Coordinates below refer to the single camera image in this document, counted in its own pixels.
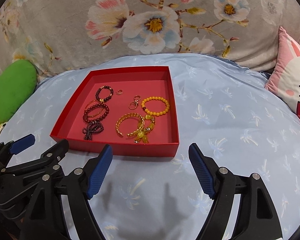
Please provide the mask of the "red shallow box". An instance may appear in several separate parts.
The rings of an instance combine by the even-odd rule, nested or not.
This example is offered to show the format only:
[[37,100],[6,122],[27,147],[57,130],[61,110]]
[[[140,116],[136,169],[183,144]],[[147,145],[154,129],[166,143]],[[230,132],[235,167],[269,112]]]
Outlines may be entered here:
[[[93,134],[92,140],[85,140],[82,129],[86,127],[83,120],[85,106],[96,100],[99,88],[110,86],[114,90],[107,102],[109,114],[102,121],[103,132]],[[116,92],[123,90],[122,95]],[[170,109],[164,115],[157,116],[154,129],[147,134],[148,143],[136,143],[133,138],[120,137],[115,129],[117,120],[127,113],[146,112],[138,105],[130,110],[129,104],[134,96],[140,100],[151,98],[145,106],[151,112],[165,110],[166,103]],[[114,155],[134,157],[174,157],[179,146],[177,111],[170,70],[167,66],[126,67],[92,70],[80,83],[58,117],[51,133],[55,141],[66,139],[70,149],[82,152],[101,152],[104,145],[113,148]]]

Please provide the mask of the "grey floral blanket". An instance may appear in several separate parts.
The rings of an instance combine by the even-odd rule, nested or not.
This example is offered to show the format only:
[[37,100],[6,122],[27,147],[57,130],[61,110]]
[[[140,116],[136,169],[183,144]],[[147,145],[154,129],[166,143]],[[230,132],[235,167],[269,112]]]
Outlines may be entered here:
[[38,79],[126,55],[212,54],[274,67],[278,29],[300,44],[296,0],[6,0],[0,75],[29,60]]

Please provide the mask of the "small gold hoop earring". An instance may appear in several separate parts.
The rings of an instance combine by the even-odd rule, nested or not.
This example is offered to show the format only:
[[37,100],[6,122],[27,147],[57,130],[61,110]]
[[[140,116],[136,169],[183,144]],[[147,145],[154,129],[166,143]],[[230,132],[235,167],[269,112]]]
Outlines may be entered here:
[[138,107],[138,105],[139,105],[140,98],[141,98],[141,97],[140,97],[139,95],[134,96],[133,101],[129,104],[129,109],[130,109],[130,110],[135,110],[135,109],[137,109],[137,107]]

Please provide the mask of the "gold braided cuff bangle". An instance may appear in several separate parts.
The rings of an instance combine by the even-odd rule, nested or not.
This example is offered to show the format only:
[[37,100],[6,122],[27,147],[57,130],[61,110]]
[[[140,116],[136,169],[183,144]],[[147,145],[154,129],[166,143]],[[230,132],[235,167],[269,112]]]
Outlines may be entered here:
[[138,113],[127,113],[121,116],[116,124],[115,129],[120,137],[135,137],[143,130],[145,118]]

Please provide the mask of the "green plush cushion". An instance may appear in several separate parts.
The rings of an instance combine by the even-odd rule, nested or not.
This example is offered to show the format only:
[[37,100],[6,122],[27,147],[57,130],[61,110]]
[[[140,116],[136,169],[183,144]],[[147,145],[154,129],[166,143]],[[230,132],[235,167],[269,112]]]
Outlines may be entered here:
[[33,94],[37,83],[35,66],[27,60],[10,64],[0,75],[0,122],[7,122]]

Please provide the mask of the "thin gold bangle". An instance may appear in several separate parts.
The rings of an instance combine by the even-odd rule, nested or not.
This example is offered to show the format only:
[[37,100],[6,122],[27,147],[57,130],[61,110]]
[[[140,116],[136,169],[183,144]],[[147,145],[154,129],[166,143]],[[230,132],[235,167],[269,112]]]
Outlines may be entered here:
[[84,109],[85,116],[90,119],[98,118],[99,116],[105,118],[109,113],[109,107],[98,100],[89,102]]

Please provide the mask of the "pink bunny pillow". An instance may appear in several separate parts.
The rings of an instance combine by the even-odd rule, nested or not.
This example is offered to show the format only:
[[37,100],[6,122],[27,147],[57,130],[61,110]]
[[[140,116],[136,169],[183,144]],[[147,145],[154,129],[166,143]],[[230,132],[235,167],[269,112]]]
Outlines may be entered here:
[[277,60],[265,89],[282,99],[300,119],[300,44],[279,27]]

